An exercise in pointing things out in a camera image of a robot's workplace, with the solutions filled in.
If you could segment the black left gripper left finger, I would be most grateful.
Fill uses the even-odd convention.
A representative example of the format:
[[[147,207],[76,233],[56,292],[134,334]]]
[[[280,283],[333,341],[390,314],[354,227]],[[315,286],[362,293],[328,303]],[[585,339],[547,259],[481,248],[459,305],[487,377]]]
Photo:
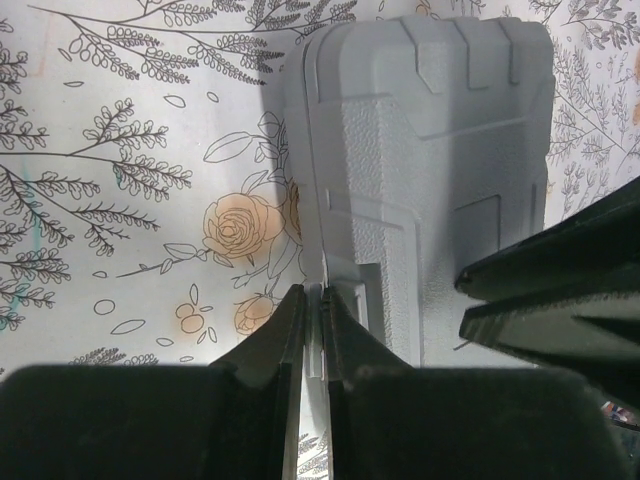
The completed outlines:
[[[5,479],[292,479],[306,295],[207,366],[34,365],[1,385]]]

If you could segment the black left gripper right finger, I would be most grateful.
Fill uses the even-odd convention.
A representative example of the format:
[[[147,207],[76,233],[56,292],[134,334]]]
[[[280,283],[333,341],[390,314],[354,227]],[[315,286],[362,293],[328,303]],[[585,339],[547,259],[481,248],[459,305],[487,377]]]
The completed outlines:
[[[580,376],[417,368],[326,288],[322,323],[336,479],[626,479],[630,463]]]

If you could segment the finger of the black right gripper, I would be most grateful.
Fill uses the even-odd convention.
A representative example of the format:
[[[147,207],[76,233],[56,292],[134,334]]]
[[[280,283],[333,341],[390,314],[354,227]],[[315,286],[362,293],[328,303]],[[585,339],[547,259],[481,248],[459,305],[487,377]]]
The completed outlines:
[[[639,180],[459,273],[455,288],[499,301],[639,264]]]
[[[459,334],[489,349],[572,370],[625,405],[639,403],[639,292],[531,295],[468,309]]]

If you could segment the grey plastic tool case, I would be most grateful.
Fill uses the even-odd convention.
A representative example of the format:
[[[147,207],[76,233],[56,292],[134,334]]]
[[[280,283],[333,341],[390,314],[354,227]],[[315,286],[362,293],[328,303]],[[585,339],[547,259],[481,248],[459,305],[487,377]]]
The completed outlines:
[[[544,224],[554,47],[514,17],[323,28],[284,66],[302,264],[416,366],[512,367],[466,346],[461,270]]]

